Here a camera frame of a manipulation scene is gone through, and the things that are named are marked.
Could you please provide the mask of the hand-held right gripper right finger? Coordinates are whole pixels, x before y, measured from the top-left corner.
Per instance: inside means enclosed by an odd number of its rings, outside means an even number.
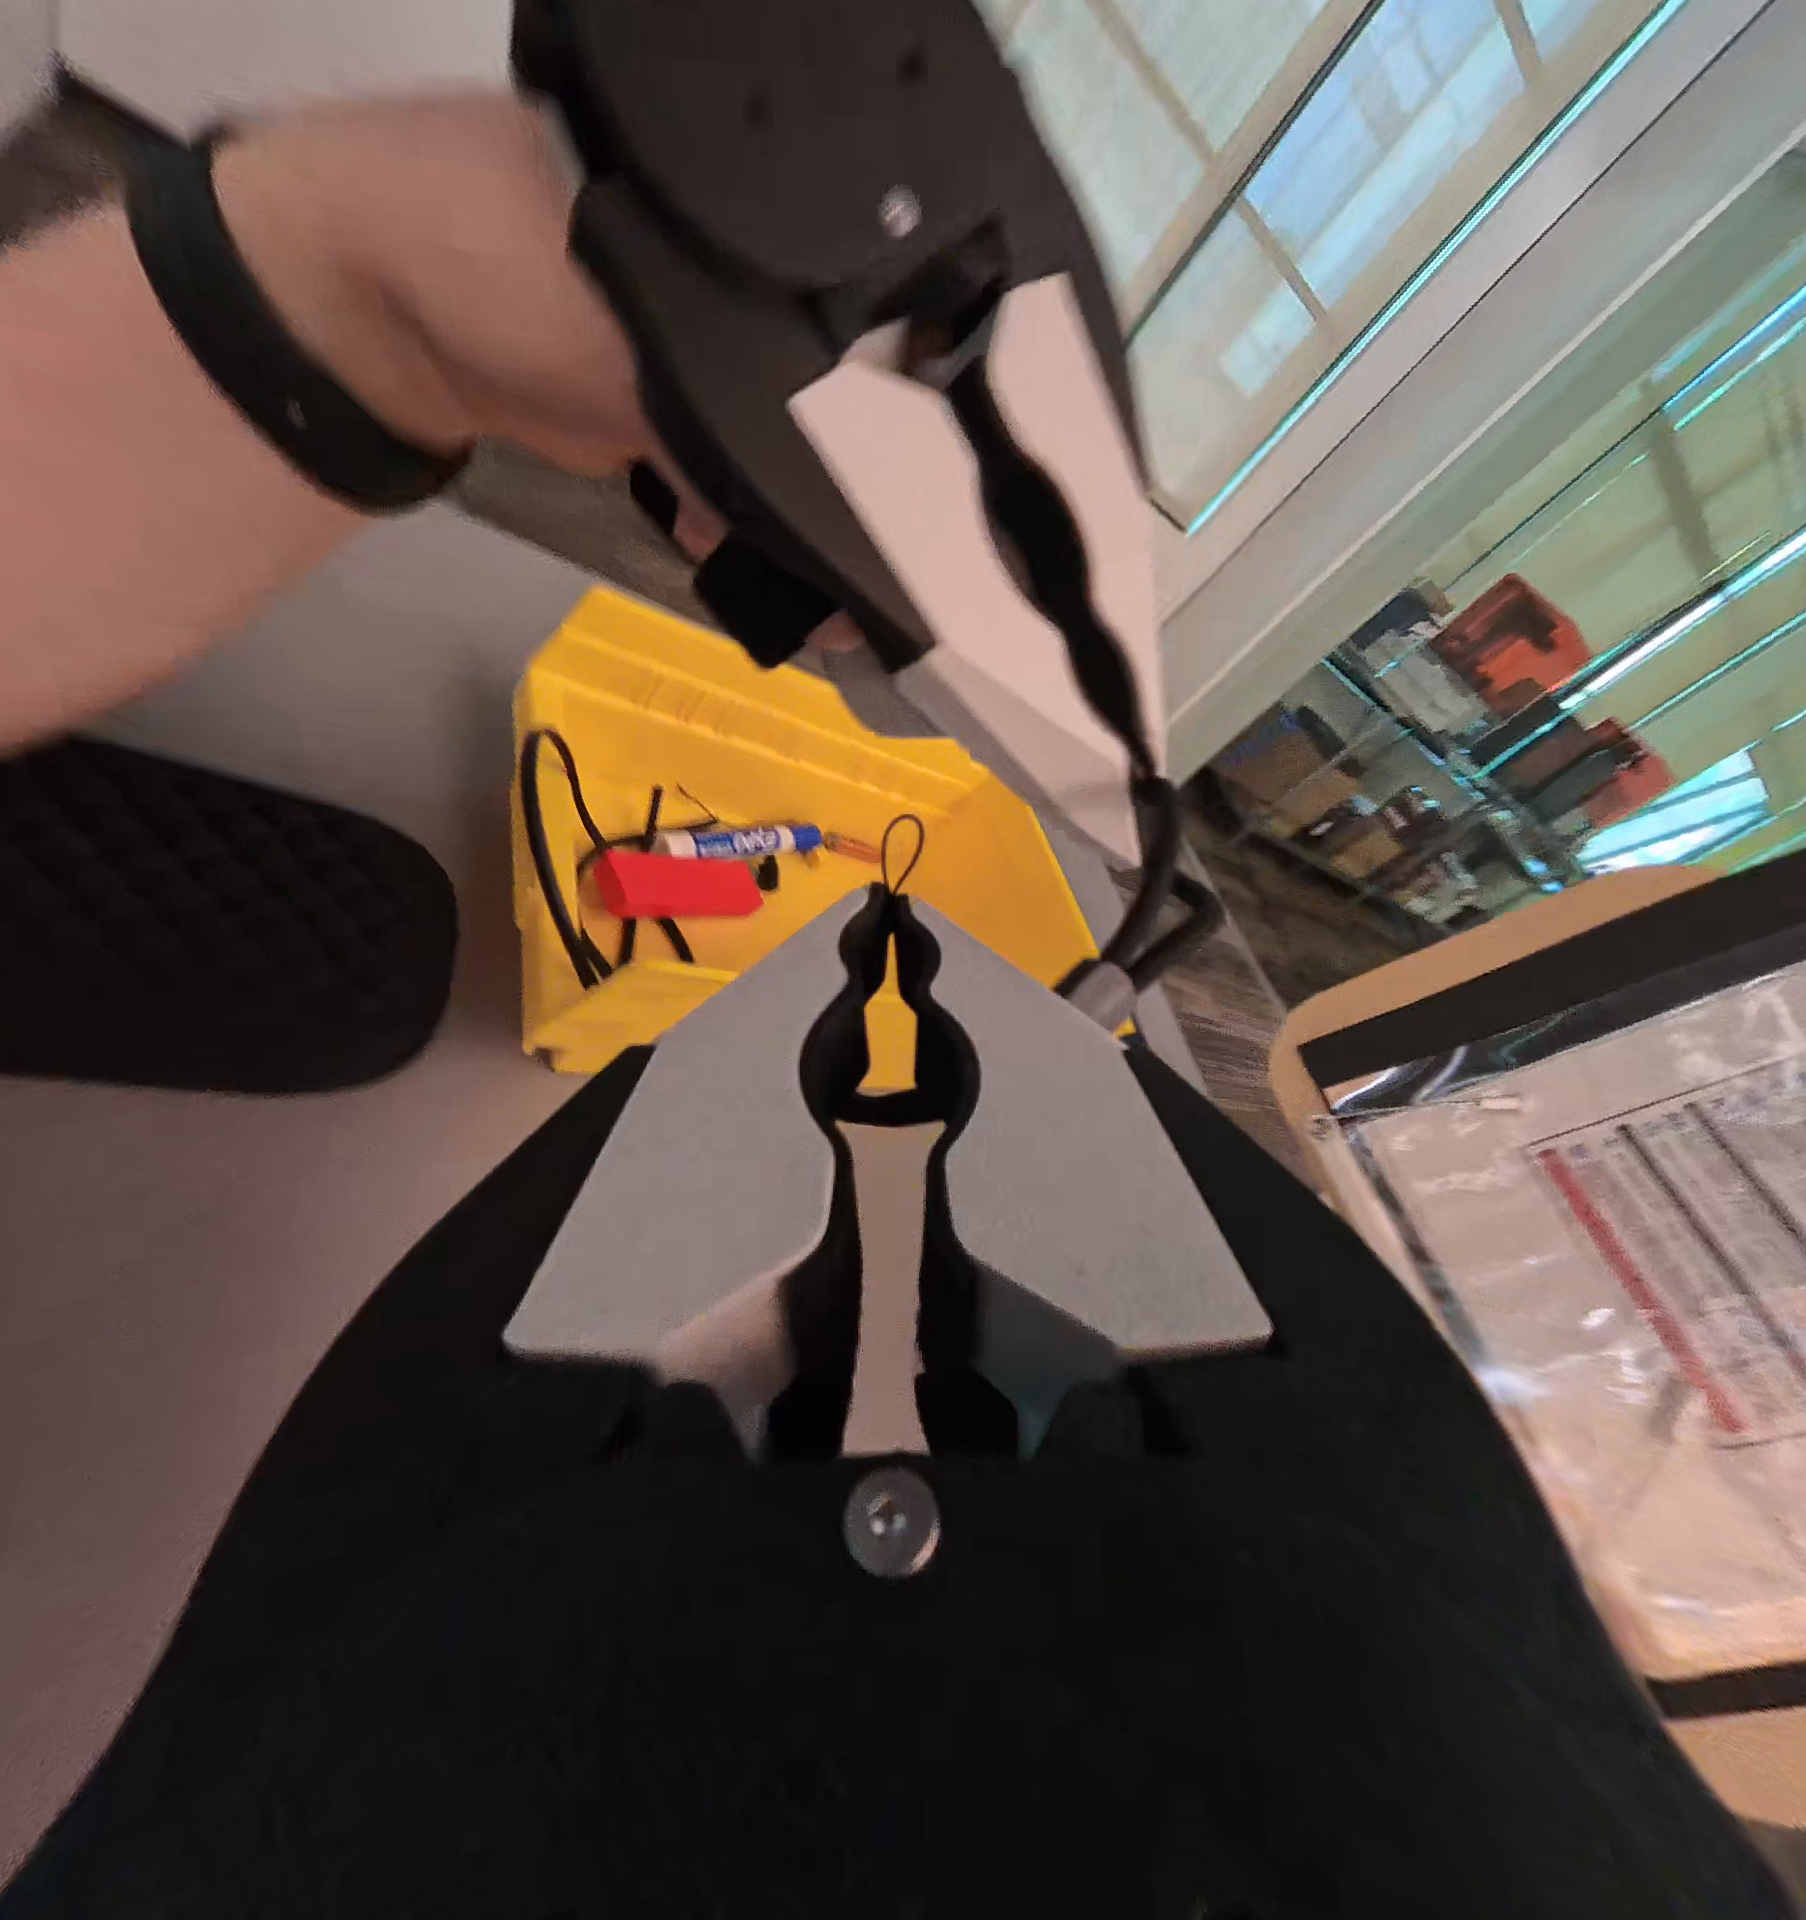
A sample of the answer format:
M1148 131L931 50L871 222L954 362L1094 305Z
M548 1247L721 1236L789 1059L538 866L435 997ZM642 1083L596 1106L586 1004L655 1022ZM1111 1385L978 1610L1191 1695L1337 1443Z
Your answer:
M885 897L924 1164L913 1408L931 1451L1032 1457L1072 1390L1272 1341L1196 1171L1158 1115L1139 990L1088 964L1044 990L972 933Z

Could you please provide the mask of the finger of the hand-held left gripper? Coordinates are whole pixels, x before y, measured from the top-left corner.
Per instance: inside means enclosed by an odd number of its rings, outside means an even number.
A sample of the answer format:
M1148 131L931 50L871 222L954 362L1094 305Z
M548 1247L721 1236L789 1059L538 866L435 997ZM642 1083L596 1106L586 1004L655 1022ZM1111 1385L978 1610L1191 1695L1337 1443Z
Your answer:
M931 626L931 656L897 673L907 704L1019 783L1124 783L1060 638L989 536L983 469L949 399L854 346L789 399L789 421Z
M1124 778L1165 778L1152 500L1116 389L1079 280L1049 272L993 311L989 349L962 380L962 430L1088 721L1124 756Z

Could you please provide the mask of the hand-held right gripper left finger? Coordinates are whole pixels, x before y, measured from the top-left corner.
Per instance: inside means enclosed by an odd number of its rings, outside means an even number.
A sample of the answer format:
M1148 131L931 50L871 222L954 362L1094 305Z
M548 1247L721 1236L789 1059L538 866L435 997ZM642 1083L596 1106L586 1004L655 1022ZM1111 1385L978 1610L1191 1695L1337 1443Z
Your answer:
M639 1063L504 1352L706 1390L767 1457L844 1451L860 1344L863 1004L892 967L884 884L830 905Z

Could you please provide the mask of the yellow plastic bin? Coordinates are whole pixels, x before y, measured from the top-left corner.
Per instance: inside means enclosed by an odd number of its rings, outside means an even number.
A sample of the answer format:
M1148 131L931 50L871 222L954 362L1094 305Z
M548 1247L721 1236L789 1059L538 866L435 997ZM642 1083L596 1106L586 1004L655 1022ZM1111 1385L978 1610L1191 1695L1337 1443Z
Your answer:
M529 772L548 864L510 796L522 1048L557 1073L596 1073L630 1040L706 1004L789 933L877 884L840 853L777 855L777 889L741 920L681 920L684 960L642 928L619 964L619 920L586 877L607 843L717 825L815 825L884 847L924 818L907 895L1019 971L1057 986L1124 909L1097 847L1043 818L949 740L884 740L830 681L761 671L737 646L589 589L514 684L514 767Z

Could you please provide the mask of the person's left hand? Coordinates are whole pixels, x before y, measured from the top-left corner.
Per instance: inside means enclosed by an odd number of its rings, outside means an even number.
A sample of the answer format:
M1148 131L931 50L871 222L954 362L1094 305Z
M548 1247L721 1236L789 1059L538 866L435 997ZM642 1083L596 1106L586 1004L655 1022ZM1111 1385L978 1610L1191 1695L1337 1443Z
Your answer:
M290 338L378 428L427 454L510 439L548 469L655 469L684 561L721 515L664 454L639 355L570 253L574 169L554 117L510 88L300 104L240 122L220 215Z

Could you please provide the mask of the large paned window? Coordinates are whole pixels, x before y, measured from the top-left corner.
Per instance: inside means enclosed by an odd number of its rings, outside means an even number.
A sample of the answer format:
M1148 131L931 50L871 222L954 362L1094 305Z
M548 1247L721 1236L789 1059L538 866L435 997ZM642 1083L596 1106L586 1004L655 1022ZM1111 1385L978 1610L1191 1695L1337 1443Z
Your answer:
M1201 536L1623 79L1739 9L983 8L1116 280L1166 536Z

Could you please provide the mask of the red plastic block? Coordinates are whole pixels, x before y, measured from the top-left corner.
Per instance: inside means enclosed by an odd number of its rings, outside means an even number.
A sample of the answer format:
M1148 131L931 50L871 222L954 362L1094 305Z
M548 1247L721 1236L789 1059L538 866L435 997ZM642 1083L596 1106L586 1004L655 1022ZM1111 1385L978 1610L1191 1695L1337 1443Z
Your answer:
M700 864L614 847L578 877L586 905L612 920L751 920L767 895L741 864Z

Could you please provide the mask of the glass-fronted storage shelves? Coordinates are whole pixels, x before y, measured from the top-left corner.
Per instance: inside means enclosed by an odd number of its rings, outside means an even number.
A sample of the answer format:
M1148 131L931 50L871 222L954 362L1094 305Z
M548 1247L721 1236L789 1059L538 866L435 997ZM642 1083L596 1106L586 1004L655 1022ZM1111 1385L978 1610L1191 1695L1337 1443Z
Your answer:
M1699 589L1616 648L1575 623L1595 660L1516 720L1441 665L1433 631L1453 614L1421 585L1398 589L1227 740L1196 778L1218 830L1429 933L1588 877L1806 853L1806 579ZM1610 830L1542 818L1534 794L1600 720L1639 733L1676 788Z

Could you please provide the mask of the orange tool case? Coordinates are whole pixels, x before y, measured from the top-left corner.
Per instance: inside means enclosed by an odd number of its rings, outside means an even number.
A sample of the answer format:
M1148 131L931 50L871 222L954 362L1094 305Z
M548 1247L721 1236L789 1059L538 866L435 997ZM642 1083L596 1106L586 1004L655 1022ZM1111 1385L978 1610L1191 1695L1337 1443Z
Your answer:
M1600 720L1583 727L1575 756L1534 794L1534 812L1553 825L1610 830L1658 796L1668 796L1671 767L1623 721Z
M1524 577L1494 579L1453 614L1433 656L1494 720L1524 714L1595 660L1583 626Z

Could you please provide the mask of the plastic-covered paper sheet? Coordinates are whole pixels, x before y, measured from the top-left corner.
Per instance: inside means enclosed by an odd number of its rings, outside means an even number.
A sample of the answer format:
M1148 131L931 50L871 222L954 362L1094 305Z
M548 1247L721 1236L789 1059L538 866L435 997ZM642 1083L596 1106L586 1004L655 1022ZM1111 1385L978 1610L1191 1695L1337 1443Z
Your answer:
M1341 1071L1312 1134L1637 1669L1806 1667L1806 960Z

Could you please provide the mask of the black mesh pad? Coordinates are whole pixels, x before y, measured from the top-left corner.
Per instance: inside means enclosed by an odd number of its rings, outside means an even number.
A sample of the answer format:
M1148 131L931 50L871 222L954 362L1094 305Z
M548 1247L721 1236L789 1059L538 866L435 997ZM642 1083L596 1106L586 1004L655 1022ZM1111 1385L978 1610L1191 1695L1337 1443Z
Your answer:
M357 1092L450 980L450 877L357 809L106 740L0 763L0 1073Z

